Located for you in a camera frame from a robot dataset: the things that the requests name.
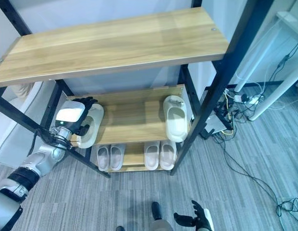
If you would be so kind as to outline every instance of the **pant leg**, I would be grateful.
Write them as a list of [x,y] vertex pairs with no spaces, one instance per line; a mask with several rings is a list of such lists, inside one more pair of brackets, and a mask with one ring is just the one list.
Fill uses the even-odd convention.
[[150,231],[173,231],[172,227],[166,220],[155,220],[150,225]]

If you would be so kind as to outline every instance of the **white table leg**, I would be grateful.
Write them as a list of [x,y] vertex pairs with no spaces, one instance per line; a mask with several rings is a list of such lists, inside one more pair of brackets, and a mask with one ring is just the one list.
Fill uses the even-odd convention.
[[255,114],[249,119],[254,121],[257,119],[268,107],[270,107],[282,94],[284,94],[296,81],[298,81],[298,68],[291,72],[289,76],[283,81],[281,85],[256,109]]

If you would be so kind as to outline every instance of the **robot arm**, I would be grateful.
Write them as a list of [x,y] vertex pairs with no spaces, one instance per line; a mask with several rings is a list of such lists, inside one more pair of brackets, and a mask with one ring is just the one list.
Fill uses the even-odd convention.
[[8,178],[0,181],[0,231],[12,229],[23,211],[20,204],[38,180],[62,160],[72,134],[86,133],[88,128],[82,127],[81,123],[95,102],[89,97],[66,101],[56,116],[53,134],[48,134],[46,139],[40,134],[45,144],[28,156]]

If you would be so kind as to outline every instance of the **black metal frame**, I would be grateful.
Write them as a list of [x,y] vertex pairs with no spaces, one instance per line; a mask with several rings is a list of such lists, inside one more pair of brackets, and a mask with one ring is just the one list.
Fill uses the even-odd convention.
[[[182,148],[178,150],[178,158],[174,168],[171,170],[171,175],[177,171],[180,163],[187,154],[197,135],[200,134],[206,127],[206,121],[210,116],[210,113],[215,108],[224,89],[227,87],[227,84],[234,76],[272,3],[273,0],[247,1],[224,58],[220,61],[213,62],[217,73],[200,110],[197,111],[198,113],[196,112],[194,114],[195,119],[193,121],[192,128],[189,131]],[[185,74],[184,77],[187,81],[185,86],[193,86],[193,82],[191,81],[191,78],[189,78],[187,65],[181,66],[181,73]]]
[[[192,7],[201,6],[201,3],[202,0],[193,0]],[[227,87],[227,84],[230,82],[236,69],[241,63],[272,3],[273,0],[247,1],[224,58],[222,60],[213,62],[217,74],[215,75],[213,83],[209,87],[208,93],[202,104],[200,104],[198,100],[193,80],[188,70],[188,64],[181,66],[178,83],[184,84],[186,87],[195,119],[192,123],[186,140],[183,143],[177,144],[178,159],[174,168],[171,170],[171,175],[173,175],[177,171],[179,165],[187,154],[195,138],[204,130],[206,126],[206,120],[216,106],[224,89]],[[0,8],[12,22],[20,35],[31,34],[30,30],[27,28],[20,15],[15,11],[8,0],[0,0]],[[54,117],[61,92],[64,91],[65,94],[68,96],[73,95],[73,92],[69,89],[67,84],[62,79],[56,80],[56,83],[57,84],[53,90],[40,125],[21,113],[18,109],[10,105],[10,103],[5,101],[1,97],[5,88],[0,88],[0,111],[32,132],[34,132],[37,128],[48,131],[51,121]],[[110,177],[108,173],[101,172],[98,167],[90,161],[91,148],[88,148],[86,150],[85,156],[82,156],[77,151],[75,151],[75,148],[68,151],[68,153],[94,171],[107,178]]]
[[[23,21],[23,19],[21,18],[21,16],[18,14],[18,12],[14,9],[14,7],[8,0],[0,0],[0,8],[21,36],[29,35],[32,33]],[[20,112],[17,108],[12,106],[4,98],[2,98],[2,94],[4,93],[5,89],[6,87],[0,88],[0,112],[8,116],[10,119],[16,121],[24,128],[30,130],[31,132],[35,132],[36,129],[40,129],[41,131],[48,133],[62,92],[64,92],[67,96],[74,95],[68,87],[68,85],[64,82],[64,80],[56,80],[56,84],[53,89],[52,95],[49,99],[47,108],[39,125],[34,120]],[[68,153],[73,158],[82,162],[94,171],[100,173],[105,177],[110,177],[108,173],[101,172],[97,168],[97,166],[95,166],[90,161],[91,148],[86,149],[86,158],[79,154],[77,151],[75,151],[75,149],[68,151]]]

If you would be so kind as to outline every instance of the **pair of slippers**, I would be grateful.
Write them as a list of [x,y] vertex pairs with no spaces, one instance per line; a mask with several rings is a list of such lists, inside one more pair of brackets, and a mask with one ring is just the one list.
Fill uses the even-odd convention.
[[97,163],[100,171],[121,169],[124,162],[125,144],[97,146]]
[[145,143],[145,166],[148,170],[156,170],[160,164],[164,170],[171,170],[176,161],[177,148],[173,141],[153,141]]

